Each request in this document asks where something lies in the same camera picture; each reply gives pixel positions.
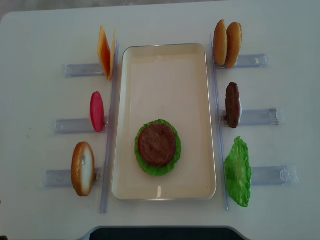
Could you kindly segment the brown meat patty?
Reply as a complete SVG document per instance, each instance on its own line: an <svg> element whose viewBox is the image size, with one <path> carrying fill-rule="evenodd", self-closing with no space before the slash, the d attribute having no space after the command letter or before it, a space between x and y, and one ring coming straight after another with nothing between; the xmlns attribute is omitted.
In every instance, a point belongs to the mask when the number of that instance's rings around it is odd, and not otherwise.
<svg viewBox="0 0 320 240"><path fill-rule="evenodd" d="M171 126L152 123L141 135L142 159L154 167L168 165L176 154L176 135Z"/></svg>
<svg viewBox="0 0 320 240"><path fill-rule="evenodd" d="M237 128L241 115L240 93L238 85L230 82L225 94L226 121L230 128Z"/></svg>

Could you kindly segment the green lettuce leaf on tray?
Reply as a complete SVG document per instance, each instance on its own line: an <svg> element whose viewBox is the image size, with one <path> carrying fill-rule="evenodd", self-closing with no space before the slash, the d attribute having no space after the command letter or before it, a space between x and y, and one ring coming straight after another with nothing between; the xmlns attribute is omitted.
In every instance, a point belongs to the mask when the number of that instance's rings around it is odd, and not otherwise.
<svg viewBox="0 0 320 240"><path fill-rule="evenodd" d="M173 160L166 166L163 166L163 167L156 167L156 166L152 166L148 163L146 163L142 157L139 155L138 153L138 134L139 134L139 131L141 130L141 128L144 126L144 125L151 125L151 124L166 124L170 127L172 127L174 133L175 133L175 138L176 138L176 152L175 152L175 155L173 157ZM163 176L163 175L166 175L168 173L170 173L174 168L175 168L175 165L176 163L180 160L181 158L181 154L182 154L182 142L181 142L181 139L180 139L180 136L178 134L178 131L175 129L175 127L170 124L168 121L164 120L164 119L157 119L157 120L154 120L154 121L151 121L149 123L146 123L144 124L138 131L136 137L135 137L135 140L134 140L134 154L135 154L135 157L136 157L136 161L138 163L138 165L140 166L140 168L147 174L151 175L151 176Z"/></svg>

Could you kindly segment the standing red tomato slice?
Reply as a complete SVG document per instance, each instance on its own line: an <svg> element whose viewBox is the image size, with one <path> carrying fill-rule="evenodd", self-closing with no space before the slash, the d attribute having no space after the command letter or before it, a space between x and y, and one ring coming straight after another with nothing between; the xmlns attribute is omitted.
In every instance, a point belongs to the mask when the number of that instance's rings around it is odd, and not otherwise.
<svg viewBox="0 0 320 240"><path fill-rule="evenodd" d="M104 104L101 94L98 91L94 92L91 96L90 118L93 129L98 133L101 132L105 126Z"/></svg>

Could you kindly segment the pale yellow cheese slice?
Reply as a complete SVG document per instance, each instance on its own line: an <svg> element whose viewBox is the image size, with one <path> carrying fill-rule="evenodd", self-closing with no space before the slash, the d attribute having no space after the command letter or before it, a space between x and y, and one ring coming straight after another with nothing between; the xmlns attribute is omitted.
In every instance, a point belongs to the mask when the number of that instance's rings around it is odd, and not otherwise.
<svg viewBox="0 0 320 240"><path fill-rule="evenodd" d="M115 62L115 53L116 53L116 32L117 32L116 28L114 27L112 47L110 51L110 74L109 74L110 81L112 81L113 79L113 72L114 72L114 62Z"/></svg>

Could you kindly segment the orange cheese slice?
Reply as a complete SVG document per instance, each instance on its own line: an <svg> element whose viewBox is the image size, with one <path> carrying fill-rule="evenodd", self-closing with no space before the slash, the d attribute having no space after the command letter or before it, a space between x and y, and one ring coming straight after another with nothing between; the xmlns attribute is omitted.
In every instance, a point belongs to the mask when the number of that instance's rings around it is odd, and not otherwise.
<svg viewBox="0 0 320 240"><path fill-rule="evenodd" d="M97 54L98 54L104 75L106 79L109 80L110 74L111 74L111 67L110 67L111 50L107 40L105 28L103 26L100 27L100 31L99 31Z"/></svg>

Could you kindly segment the standing green lettuce leaf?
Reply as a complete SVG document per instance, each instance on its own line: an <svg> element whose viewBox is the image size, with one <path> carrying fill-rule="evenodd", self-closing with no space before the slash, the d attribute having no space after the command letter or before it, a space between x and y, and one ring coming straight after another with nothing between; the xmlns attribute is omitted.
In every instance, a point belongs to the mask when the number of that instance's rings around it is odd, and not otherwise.
<svg viewBox="0 0 320 240"><path fill-rule="evenodd" d="M226 190L228 195L241 207L248 207L251 197L252 167L249 149L240 137L234 144L224 162Z"/></svg>

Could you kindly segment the clear holder under tomato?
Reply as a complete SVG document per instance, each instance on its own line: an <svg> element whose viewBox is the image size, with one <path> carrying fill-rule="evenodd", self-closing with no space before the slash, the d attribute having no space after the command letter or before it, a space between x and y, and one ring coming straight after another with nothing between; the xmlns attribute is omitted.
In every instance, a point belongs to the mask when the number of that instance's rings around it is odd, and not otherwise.
<svg viewBox="0 0 320 240"><path fill-rule="evenodd" d="M97 133L89 118L56 119L53 121L52 132L54 135Z"/></svg>

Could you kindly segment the clear holder under patties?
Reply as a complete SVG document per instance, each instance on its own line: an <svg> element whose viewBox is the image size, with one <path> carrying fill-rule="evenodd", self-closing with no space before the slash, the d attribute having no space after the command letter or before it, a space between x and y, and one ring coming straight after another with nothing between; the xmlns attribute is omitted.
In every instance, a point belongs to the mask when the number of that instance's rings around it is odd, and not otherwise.
<svg viewBox="0 0 320 240"><path fill-rule="evenodd" d="M285 116L281 108L241 110L238 120L239 127L278 126L285 122Z"/></svg>

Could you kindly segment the clear holder under bread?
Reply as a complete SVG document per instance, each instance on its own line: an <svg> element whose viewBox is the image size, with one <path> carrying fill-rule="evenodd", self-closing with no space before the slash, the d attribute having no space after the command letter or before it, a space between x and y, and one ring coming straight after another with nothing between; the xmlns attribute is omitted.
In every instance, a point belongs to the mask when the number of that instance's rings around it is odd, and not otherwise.
<svg viewBox="0 0 320 240"><path fill-rule="evenodd" d="M71 170L44 170L40 183L44 189L73 188Z"/></svg>

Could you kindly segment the clear holder under lettuce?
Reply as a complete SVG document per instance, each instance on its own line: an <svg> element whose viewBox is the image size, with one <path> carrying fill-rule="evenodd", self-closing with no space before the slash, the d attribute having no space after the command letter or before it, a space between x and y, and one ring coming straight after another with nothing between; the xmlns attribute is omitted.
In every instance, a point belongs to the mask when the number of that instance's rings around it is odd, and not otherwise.
<svg viewBox="0 0 320 240"><path fill-rule="evenodd" d="M296 168L293 165L252 168L252 186L284 186L298 182Z"/></svg>

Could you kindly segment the cream rectangular tray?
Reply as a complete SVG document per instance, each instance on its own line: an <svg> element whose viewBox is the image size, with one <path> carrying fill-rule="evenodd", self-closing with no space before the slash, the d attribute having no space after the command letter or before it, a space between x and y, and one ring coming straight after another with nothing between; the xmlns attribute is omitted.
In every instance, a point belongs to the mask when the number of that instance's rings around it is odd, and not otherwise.
<svg viewBox="0 0 320 240"><path fill-rule="evenodd" d="M152 176L138 164L135 138L143 125L160 119L177 130L181 157L171 172ZM205 48L199 43L127 48L115 121L114 197L210 199L216 189Z"/></svg>

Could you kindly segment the golden bun half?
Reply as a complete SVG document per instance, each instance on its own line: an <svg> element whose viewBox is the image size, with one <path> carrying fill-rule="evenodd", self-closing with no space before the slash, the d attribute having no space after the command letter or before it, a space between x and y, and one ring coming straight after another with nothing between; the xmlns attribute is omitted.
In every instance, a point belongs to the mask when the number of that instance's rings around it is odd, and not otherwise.
<svg viewBox="0 0 320 240"><path fill-rule="evenodd" d="M221 19L215 27L213 36L213 57L215 63L223 66L226 62L228 51L228 37L225 20Z"/></svg>
<svg viewBox="0 0 320 240"><path fill-rule="evenodd" d="M232 22L227 30L227 56L225 66L232 69L238 60L242 47L242 26L238 22Z"/></svg>

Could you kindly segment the clear holder under buns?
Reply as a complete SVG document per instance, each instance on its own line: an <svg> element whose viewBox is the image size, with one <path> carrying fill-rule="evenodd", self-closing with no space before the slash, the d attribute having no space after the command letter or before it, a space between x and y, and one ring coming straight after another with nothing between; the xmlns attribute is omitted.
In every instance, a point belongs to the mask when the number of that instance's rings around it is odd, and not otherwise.
<svg viewBox="0 0 320 240"><path fill-rule="evenodd" d="M271 57L268 54L239 55L235 68L267 68L271 65Z"/></svg>

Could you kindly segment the long clear rail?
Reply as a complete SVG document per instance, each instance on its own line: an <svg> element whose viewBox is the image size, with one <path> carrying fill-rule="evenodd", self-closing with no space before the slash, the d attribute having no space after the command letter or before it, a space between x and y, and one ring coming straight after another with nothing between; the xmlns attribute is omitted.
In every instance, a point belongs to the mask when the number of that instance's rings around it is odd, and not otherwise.
<svg viewBox="0 0 320 240"><path fill-rule="evenodd" d="M116 111L116 98L117 98L117 87L118 87L118 61L119 61L119 51L120 44L116 40L115 45L115 62L113 69L113 80L112 80L112 92L111 92L111 103L109 109L109 118L108 118L108 129L107 129L107 144L106 144L106 153L103 169L103 180L102 180L102 191L100 198L100 208L99 211L101 214L107 213L108 208L108 199L109 199L109 180L110 180L110 169L112 163L112 154L113 154L113 142L114 142L114 128L115 128L115 111Z"/></svg>
<svg viewBox="0 0 320 240"><path fill-rule="evenodd" d="M216 134L217 134L217 141L218 141L218 153L219 153L219 159L221 163L220 167L220 175L221 175L221 188L222 188L222 194L223 194L223 203L224 203L224 209L226 211L229 211L229 197L226 189L226 176L225 176L225 165L224 165L224 140L223 140L223 133L222 133L222 125L221 125L221 119L220 119L220 105L219 105L219 91L218 91L218 82L216 78L216 65L215 65L215 59L214 59L214 37L213 34L210 34L210 53L211 53L211 78L212 78L212 84L213 84L213 96L214 96L214 102L215 102L215 122L216 122Z"/></svg>

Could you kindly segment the right long clear rail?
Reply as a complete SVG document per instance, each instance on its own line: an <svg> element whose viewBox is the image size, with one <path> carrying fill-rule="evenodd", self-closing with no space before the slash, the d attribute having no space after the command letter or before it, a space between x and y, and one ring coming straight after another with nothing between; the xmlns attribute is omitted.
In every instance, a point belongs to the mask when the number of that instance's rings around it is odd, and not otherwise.
<svg viewBox="0 0 320 240"><path fill-rule="evenodd" d="M221 125L221 119L220 119L220 105L219 105L219 91L218 91L218 82L216 78L216 65L215 65L215 59L214 59L214 37L213 34L210 34L210 53L211 53L211 78L212 78L212 84L213 84L213 96L214 96L214 102L215 102L215 122L216 122L216 134L217 134L217 141L218 141L218 153L219 153L219 159L221 163L220 167L220 175L221 175L221 188L222 188L222 194L223 194L223 203L224 203L224 209L226 211L229 211L229 197L226 189L226 176L225 176L225 165L224 165L224 140L223 140L223 133L222 133L222 125Z"/></svg>

